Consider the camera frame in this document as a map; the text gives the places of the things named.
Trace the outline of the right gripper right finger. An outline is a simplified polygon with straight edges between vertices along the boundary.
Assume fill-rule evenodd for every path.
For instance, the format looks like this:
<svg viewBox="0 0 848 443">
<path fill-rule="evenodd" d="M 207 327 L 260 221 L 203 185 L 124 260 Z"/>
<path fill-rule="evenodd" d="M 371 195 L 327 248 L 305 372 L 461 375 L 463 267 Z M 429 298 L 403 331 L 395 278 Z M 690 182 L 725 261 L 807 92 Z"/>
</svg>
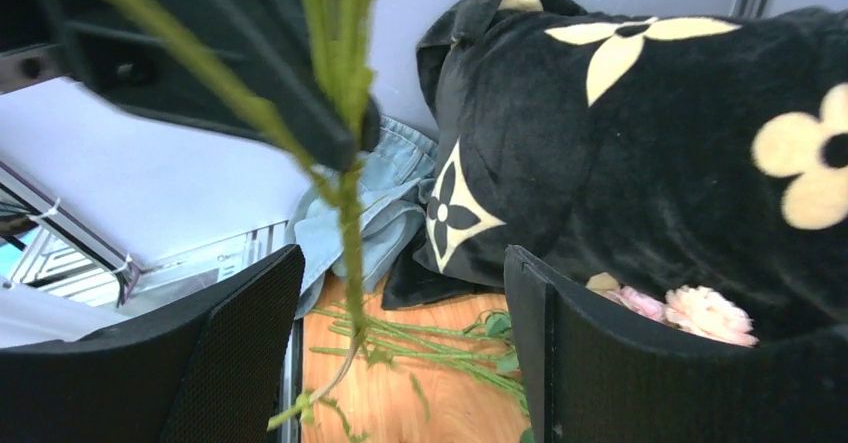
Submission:
<svg viewBox="0 0 848 443">
<path fill-rule="evenodd" d="M 847 329 L 762 348 L 640 316 L 519 246 L 504 283 L 539 442 L 843 442 Z"/>
</svg>

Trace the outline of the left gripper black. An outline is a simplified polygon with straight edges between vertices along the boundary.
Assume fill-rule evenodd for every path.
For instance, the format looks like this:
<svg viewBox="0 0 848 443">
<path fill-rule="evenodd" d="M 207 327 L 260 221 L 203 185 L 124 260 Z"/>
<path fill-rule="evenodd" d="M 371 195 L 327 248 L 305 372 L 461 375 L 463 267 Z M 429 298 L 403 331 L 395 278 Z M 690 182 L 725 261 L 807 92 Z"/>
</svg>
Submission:
<svg viewBox="0 0 848 443">
<path fill-rule="evenodd" d="M 203 0 L 164 0 L 218 57 L 250 82 L 260 63 Z M 262 0 L 237 0 L 267 32 L 277 21 Z M 146 118 L 268 143 L 167 51 L 104 0 L 1 0 L 1 89 L 68 77 Z"/>
</svg>

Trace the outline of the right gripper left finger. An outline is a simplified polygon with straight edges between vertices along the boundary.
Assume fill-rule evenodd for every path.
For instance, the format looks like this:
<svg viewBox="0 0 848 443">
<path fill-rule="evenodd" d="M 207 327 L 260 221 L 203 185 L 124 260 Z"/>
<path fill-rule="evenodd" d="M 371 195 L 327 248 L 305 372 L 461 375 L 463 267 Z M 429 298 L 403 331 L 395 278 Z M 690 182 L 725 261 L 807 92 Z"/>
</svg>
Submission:
<svg viewBox="0 0 848 443">
<path fill-rule="evenodd" d="M 5 442 L 262 442 L 304 272 L 288 245 L 75 342 L 1 353 Z"/>
</svg>

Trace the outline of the pink fake flower stem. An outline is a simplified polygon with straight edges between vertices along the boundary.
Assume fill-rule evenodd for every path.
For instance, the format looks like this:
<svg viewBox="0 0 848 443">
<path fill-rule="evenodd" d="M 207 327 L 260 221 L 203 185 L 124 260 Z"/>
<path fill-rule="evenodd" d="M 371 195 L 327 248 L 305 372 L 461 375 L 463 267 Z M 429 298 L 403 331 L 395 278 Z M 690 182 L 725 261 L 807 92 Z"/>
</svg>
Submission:
<svg viewBox="0 0 848 443">
<path fill-rule="evenodd" d="M 339 212 L 346 267 L 346 307 L 353 327 L 342 380 L 362 350 L 369 328 L 357 194 L 360 152 L 379 133 L 379 114 L 368 94 L 366 63 L 372 0 L 262 0 L 277 21 L 264 30 L 237 0 L 203 0 L 232 26 L 260 63 L 250 82 L 221 60 L 164 0 L 104 0 L 131 20 L 200 85 L 268 143 L 293 155 L 322 198 Z"/>
<path fill-rule="evenodd" d="M 714 289 L 683 286 L 659 301 L 665 304 L 666 319 L 660 324 L 731 345 L 758 344 L 752 318 Z M 525 391 L 519 388 L 517 349 L 507 310 L 485 310 L 461 330 L 376 318 L 371 323 L 360 350 L 368 364 L 391 366 L 397 357 L 437 362 L 507 393 L 524 414 L 529 413 Z"/>
<path fill-rule="evenodd" d="M 645 318 L 664 323 L 665 304 L 634 288 L 620 284 L 608 273 L 592 276 L 586 288 Z"/>
</svg>

